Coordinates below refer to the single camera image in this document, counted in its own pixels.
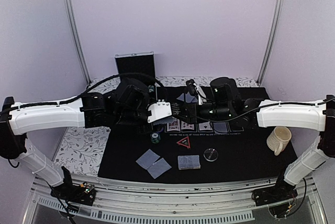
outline metal pole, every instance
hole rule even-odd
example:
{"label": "metal pole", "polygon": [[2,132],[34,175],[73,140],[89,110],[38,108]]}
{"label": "metal pole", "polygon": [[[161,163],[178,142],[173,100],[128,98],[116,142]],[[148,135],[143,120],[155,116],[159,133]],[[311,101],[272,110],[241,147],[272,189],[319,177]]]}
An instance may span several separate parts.
{"label": "metal pole", "polygon": [[263,58],[261,70],[260,70],[260,72],[258,74],[258,78],[257,78],[257,82],[260,85],[262,85],[262,83],[264,81],[266,69],[267,69],[267,66],[269,64],[270,55],[271,55],[271,52],[272,52],[273,43],[274,43],[274,39],[275,39],[277,27],[278,27],[279,17],[280,17],[282,6],[283,6],[283,1],[284,0],[276,0],[275,12],[274,12],[273,19],[272,19],[270,35],[269,35],[269,39],[267,41],[265,55],[264,55],[264,58]]}
{"label": "metal pole", "polygon": [[82,49],[82,46],[80,44],[78,30],[77,30],[77,26],[76,26],[75,19],[74,19],[72,2],[71,2],[71,0],[64,0],[64,2],[65,2],[66,12],[68,14],[69,22],[70,22],[70,27],[71,27],[71,31],[72,31],[72,36],[73,36],[75,48],[76,48],[76,51],[77,51],[79,64],[80,64],[80,67],[82,69],[82,72],[83,72],[84,78],[86,80],[86,83],[89,84],[91,82],[91,78],[90,78],[90,74],[88,73],[88,68],[87,68],[87,65],[86,65],[86,62],[85,62],[83,49]]}

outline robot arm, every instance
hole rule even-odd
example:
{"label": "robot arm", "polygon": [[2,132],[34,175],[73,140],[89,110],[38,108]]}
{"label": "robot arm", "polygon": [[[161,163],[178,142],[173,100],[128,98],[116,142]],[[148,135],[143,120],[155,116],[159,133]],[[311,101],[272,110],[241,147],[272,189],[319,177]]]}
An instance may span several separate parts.
{"label": "robot arm", "polygon": [[75,198],[87,205],[94,201],[93,188],[78,190],[72,184],[70,172],[41,153],[26,133],[56,127],[113,127],[116,124],[138,126],[139,132],[154,131],[155,126],[148,121],[172,114],[170,103],[156,102],[143,83],[127,78],[107,94],[87,93],[77,100],[70,98],[43,104],[35,106],[14,102],[12,97],[5,99],[0,113],[0,156],[27,166],[52,186],[59,198]]}
{"label": "robot arm", "polygon": [[277,102],[247,99],[242,101],[233,79],[221,77],[210,84],[213,103],[183,104],[176,115],[189,124],[211,121],[257,127],[300,127],[317,130],[320,136],[279,175],[276,185],[253,192],[257,205],[296,196],[295,186],[329,158],[335,158],[335,97],[313,102]]}

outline wire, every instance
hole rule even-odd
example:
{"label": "wire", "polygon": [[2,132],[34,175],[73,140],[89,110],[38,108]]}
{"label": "wire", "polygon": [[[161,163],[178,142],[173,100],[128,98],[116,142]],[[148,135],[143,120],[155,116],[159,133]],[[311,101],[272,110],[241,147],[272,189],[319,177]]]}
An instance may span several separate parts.
{"label": "wire", "polygon": [[303,205],[303,203],[304,203],[304,201],[305,201],[305,198],[306,198],[306,194],[307,194],[307,182],[306,182],[305,178],[303,178],[303,180],[304,180],[304,183],[305,183],[305,192],[304,192],[303,199],[302,199],[302,201],[300,202],[300,205],[294,210],[294,212],[289,213],[288,215],[286,215],[286,216],[284,216],[284,217],[280,217],[280,216],[281,216],[282,214],[286,213],[286,211],[283,212],[283,213],[281,213],[281,214],[279,214],[279,215],[278,215],[279,217],[277,217],[277,219],[284,219],[284,218],[287,218],[287,217],[289,217],[289,216],[295,214],[296,212],[298,212],[298,210],[300,209],[300,207],[302,207],[302,205]]}
{"label": "wire", "polygon": [[57,198],[57,200],[59,201],[59,203],[62,205],[62,207],[65,209],[66,211],[66,215],[68,216],[68,219],[69,221],[72,223],[72,224],[76,224],[75,221],[73,220],[69,210],[67,207],[65,207],[64,203],[60,200],[60,198],[58,197],[57,193],[54,191],[53,187],[47,182],[47,184],[49,185],[51,191],[53,192],[53,194],[55,195],[55,197]]}
{"label": "wire", "polygon": [[11,165],[13,168],[18,168],[18,167],[19,167],[19,164],[20,164],[20,162],[17,162],[16,165],[13,165],[12,162],[10,161],[10,159],[8,159],[8,162],[10,163],[10,165]]}
{"label": "wire", "polygon": [[212,120],[212,119],[208,119],[208,118],[202,118],[202,117],[199,117],[199,116],[196,116],[196,115],[193,115],[190,111],[188,111],[193,117],[195,118],[198,118],[198,119],[201,119],[201,120],[204,120],[204,121],[209,121],[209,122],[215,122],[215,123],[222,123],[222,122],[230,122],[230,121],[233,121],[235,119],[238,119],[240,117],[243,117],[253,111],[256,111],[256,110],[259,110],[259,109],[262,109],[262,108],[267,108],[267,107],[271,107],[271,106],[277,106],[277,105],[306,105],[306,106],[319,106],[319,105],[324,105],[328,102],[331,102],[331,101],[334,101],[335,100],[335,97],[334,98],[331,98],[329,100],[326,100],[326,101],[323,101],[321,103],[318,103],[318,104],[312,104],[312,103],[303,103],[303,102],[281,102],[281,103],[273,103],[273,104],[268,104],[268,105],[262,105],[262,106],[259,106],[257,108],[254,108],[254,109],[251,109],[251,110],[248,110],[246,111],[245,113],[242,113],[240,115],[237,115],[233,118],[229,118],[229,119],[226,119],[226,120]]}
{"label": "wire", "polygon": [[302,199],[300,205],[294,210],[294,212],[288,214],[287,217],[288,217],[288,216],[291,216],[291,215],[293,215],[293,214],[295,214],[295,213],[300,209],[300,207],[302,207],[302,205],[303,205],[303,203],[304,203],[304,201],[305,201],[306,194],[307,194],[307,182],[306,182],[305,178],[303,178],[303,180],[304,180],[304,183],[305,183],[305,192],[304,192],[303,199]]}
{"label": "wire", "polygon": [[133,73],[121,73],[121,74],[117,74],[117,75],[113,75],[113,76],[107,77],[107,78],[105,78],[105,79],[97,82],[95,85],[91,86],[90,88],[88,88],[87,90],[85,90],[84,92],[82,92],[81,94],[79,94],[79,95],[77,95],[77,96],[75,96],[73,98],[70,98],[68,100],[63,100],[63,101],[60,101],[59,103],[58,102],[38,102],[38,103],[24,104],[24,105],[21,105],[20,107],[15,106],[15,107],[11,107],[11,108],[8,108],[8,109],[4,109],[3,111],[0,111],[0,116],[2,114],[8,113],[10,111],[18,110],[20,108],[27,108],[27,107],[32,107],[32,106],[43,106],[43,105],[65,105],[65,104],[69,104],[69,103],[72,103],[72,102],[74,102],[74,101],[82,98],[84,95],[86,95],[88,92],[90,92],[94,88],[98,87],[99,85],[101,85],[101,84],[103,84],[103,83],[105,83],[105,82],[107,82],[109,80],[115,79],[117,77],[122,77],[122,76],[143,76],[143,77],[146,77],[147,79],[150,79],[151,81],[154,81],[155,83],[159,84],[159,86],[163,88],[163,91],[164,91],[164,94],[165,94],[165,100],[168,99],[168,92],[167,92],[166,88],[156,78],[151,77],[151,76],[146,75],[146,74],[143,74],[143,73],[136,73],[136,72],[133,72]]}
{"label": "wire", "polygon": [[87,182],[83,182],[79,187],[77,187],[71,195],[75,195],[76,192],[80,189],[83,189],[84,191],[82,191],[79,195],[74,196],[73,198],[70,199],[66,199],[65,202],[68,205],[68,208],[72,211],[79,211],[79,208],[77,206],[73,206],[72,204],[70,204],[69,202],[72,201],[74,202],[76,199],[80,199],[81,197],[83,197],[86,194],[86,189],[87,189]]}
{"label": "wire", "polygon": [[293,203],[294,203],[297,199],[296,199],[296,197],[294,196],[293,193],[292,193],[292,199],[293,199],[293,201],[292,201],[291,205],[292,205],[292,207],[294,207],[294,206],[293,206]]}

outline aluminum frame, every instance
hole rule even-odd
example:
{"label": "aluminum frame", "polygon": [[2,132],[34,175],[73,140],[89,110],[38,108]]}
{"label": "aluminum frame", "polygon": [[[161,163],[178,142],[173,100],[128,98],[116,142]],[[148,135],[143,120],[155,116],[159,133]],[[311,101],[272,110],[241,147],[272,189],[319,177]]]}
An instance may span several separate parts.
{"label": "aluminum frame", "polygon": [[257,78],[257,82],[260,85],[262,85],[262,83],[264,81],[266,69],[269,65],[269,60],[270,60],[271,52],[272,52],[272,49],[273,49],[273,44],[274,44],[274,40],[275,40],[275,36],[276,36],[276,32],[277,32],[277,27],[278,27],[279,17],[280,17],[282,6],[283,6],[283,1],[284,0],[276,0],[275,11],[274,11],[274,14],[273,14],[269,39],[267,41],[263,62],[262,62],[262,65],[261,65],[260,72],[258,74],[258,78]]}
{"label": "aluminum frame", "polygon": [[[73,174],[73,180],[76,184],[82,181],[95,182],[97,190],[94,205],[81,206],[78,216],[103,221],[108,221],[108,218],[113,216],[123,218],[122,221],[113,221],[113,223],[125,223],[125,218],[155,219],[163,223],[167,223],[168,220],[172,223],[172,220],[177,219],[184,220],[184,223],[191,223],[195,219],[215,221],[224,216],[236,216],[287,202],[257,207],[251,199],[254,189],[274,185],[275,178],[190,185],[124,182],[75,174]],[[314,180],[309,176],[306,181],[306,197],[309,198],[315,222],[327,224]],[[304,190],[305,184],[299,183],[298,198],[302,198]],[[60,208],[57,200],[50,196],[49,186],[38,177],[30,191],[30,202],[23,224],[31,224],[37,204],[53,209]]]}
{"label": "aluminum frame", "polygon": [[83,72],[85,81],[86,81],[87,84],[89,84],[91,82],[91,78],[90,78],[90,74],[88,72],[88,67],[87,67],[87,64],[86,64],[86,61],[85,61],[85,58],[84,58],[83,49],[82,49],[80,39],[79,39],[77,25],[76,25],[75,19],[74,19],[72,1],[71,0],[64,0],[64,3],[65,3],[65,7],[66,7],[66,13],[68,14],[68,18],[69,18],[70,28],[71,28],[75,48],[76,48],[76,51],[77,51],[79,64],[80,64],[81,70]]}

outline black tablecloth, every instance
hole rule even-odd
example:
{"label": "black tablecloth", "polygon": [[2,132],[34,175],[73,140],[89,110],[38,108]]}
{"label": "black tablecloth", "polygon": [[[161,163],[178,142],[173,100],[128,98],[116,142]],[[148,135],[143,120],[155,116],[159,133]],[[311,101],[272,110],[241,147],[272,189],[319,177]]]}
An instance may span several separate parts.
{"label": "black tablecloth", "polygon": [[[168,87],[169,101],[174,101],[183,91],[182,87]],[[242,99],[250,97],[269,98],[264,88],[239,88]],[[104,152],[98,176],[123,181],[197,184],[245,181],[277,176],[288,164],[296,160],[294,149],[289,143],[286,149],[275,156],[266,145],[266,138],[273,128],[257,130],[239,129],[227,126],[225,135],[191,130],[160,133],[161,141],[151,143],[149,135],[137,135],[136,128],[116,126],[112,129]],[[189,136],[191,148],[176,144]],[[215,162],[205,160],[207,148],[215,148],[219,158]],[[164,158],[172,167],[157,179],[140,167],[136,160],[148,149]],[[179,155],[199,155],[201,169],[179,170]]]}

